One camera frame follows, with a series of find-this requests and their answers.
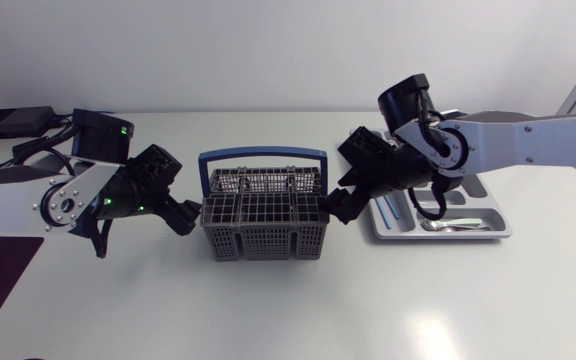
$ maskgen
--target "power adapter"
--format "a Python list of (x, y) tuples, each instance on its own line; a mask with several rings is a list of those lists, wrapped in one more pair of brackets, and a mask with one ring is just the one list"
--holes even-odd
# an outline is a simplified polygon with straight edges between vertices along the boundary
[(0, 109), (0, 139), (42, 136), (53, 116), (50, 106)]

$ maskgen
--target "white plastic tray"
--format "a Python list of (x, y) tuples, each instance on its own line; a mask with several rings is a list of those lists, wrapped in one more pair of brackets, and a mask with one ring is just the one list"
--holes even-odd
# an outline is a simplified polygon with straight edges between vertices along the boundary
[[(383, 139), (390, 140), (385, 129), (373, 129)], [(435, 202), (430, 184), (415, 187), (417, 201), (426, 210), (436, 213), (438, 205)], [(371, 199), (369, 203), (375, 234), (384, 240), (411, 240), (411, 239), (501, 239), (512, 235), (512, 229), (504, 217), (497, 201), (476, 175), (464, 177), (462, 184), (445, 194), (447, 211), (442, 220), (450, 220), (465, 217), (477, 217), (483, 220), (482, 226), (491, 230), (481, 231), (427, 231), (420, 222), (424, 219), (414, 208), (408, 194), (405, 191), (393, 191), (387, 194), (395, 206), (399, 219), (396, 219), (384, 198)], [(391, 228), (388, 229), (379, 211), (377, 202), (380, 201), (384, 216), (387, 217)]]

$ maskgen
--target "gray plastic basket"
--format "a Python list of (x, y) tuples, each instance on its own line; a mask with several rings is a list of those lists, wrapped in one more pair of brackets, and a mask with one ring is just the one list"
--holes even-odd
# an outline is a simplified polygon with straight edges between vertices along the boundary
[[(234, 157), (291, 156), (317, 159), (320, 169), (215, 169), (207, 163)], [(201, 226), (217, 261), (318, 259), (328, 214), (318, 200), (327, 193), (325, 151), (291, 147), (245, 147), (199, 156), (204, 200)]]

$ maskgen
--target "blue handle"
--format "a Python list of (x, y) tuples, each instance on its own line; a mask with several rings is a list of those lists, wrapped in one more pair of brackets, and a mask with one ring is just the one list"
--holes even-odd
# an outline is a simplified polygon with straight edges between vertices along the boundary
[(321, 193), (322, 195), (328, 194), (328, 157), (325, 151), (292, 146), (244, 146), (199, 154), (199, 177), (201, 178), (201, 190), (204, 193), (204, 198), (210, 196), (208, 162), (248, 156), (288, 156), (319, 160)]

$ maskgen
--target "white table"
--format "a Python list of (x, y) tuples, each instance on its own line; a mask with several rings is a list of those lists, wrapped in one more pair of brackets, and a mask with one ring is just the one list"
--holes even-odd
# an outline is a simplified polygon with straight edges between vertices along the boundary
[[(200, 152), (246, 145), (326, 150), (378, 113), (126, 114), (131, 155), (151, 143), (200, 201)], [(10, 141), (0, 141), (0, 160)], [(482, 175), (514, 235), (496, 244), (375, 238), (367, 210), (335, 218), (317, 261), (213, 260), (201, 227), (116, 220), (108, 257), (47, 238), (0, 311), (0, 359), (576, 359), (576, 171)]]

